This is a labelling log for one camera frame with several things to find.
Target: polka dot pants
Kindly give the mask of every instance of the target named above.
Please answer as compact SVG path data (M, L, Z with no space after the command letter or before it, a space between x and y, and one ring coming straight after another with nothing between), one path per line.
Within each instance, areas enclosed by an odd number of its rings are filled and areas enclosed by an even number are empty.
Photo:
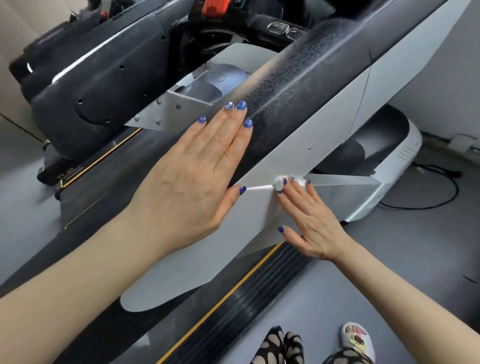
M251 364L304 364L303 344L298 334L271 328ZM330 355L324 364L372 364L371 360L350 348Z

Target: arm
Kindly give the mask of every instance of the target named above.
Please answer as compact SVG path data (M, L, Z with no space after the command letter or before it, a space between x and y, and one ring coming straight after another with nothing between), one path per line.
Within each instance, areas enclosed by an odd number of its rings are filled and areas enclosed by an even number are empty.
M389 270L342 229L315 189L289 182L278 195L302 236L284 227L302 253L332 261L370 301L419 363L480 363L480 335ZM448 343L434 333L448 333Z
M228 188L252 135L239 105L195 122L118 216L0 299L2 363L53 362L159 259L218 229L245 191Z

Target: white slipper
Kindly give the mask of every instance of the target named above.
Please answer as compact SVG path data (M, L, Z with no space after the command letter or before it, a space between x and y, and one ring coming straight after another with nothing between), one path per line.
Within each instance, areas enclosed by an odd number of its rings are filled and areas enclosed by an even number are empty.
M347 322L340 330L340 339L343 348L352 348L368 356L375 363L375 350L373 349L372 339L359 324Z

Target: blue nail polish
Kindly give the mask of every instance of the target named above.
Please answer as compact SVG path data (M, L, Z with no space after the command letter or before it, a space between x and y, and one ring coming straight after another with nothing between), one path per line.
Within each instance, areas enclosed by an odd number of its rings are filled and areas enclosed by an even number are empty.
M237 105L237 109L238 110L245 110L245 108L247 107L247 103L245 101L240 101Z

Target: floor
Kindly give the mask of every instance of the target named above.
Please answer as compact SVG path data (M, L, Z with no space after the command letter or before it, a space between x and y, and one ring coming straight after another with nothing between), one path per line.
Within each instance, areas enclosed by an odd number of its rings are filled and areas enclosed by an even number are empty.
M60 229L53 190L36 181L41 143L0 120L0 282ZM417 161L461 170L451 204L427 211L375 209L348 233L389 268L471 325L480 313L480 169L443 152L423 149ZM384 202L427 206L448 199L451 182L410 169ZM226 354L222 363L246 364L271 326L303 338L306 363L321 363L338 348L338 329L356 321L372 335L378 363L414 363L369 302L328 262L315 262Z

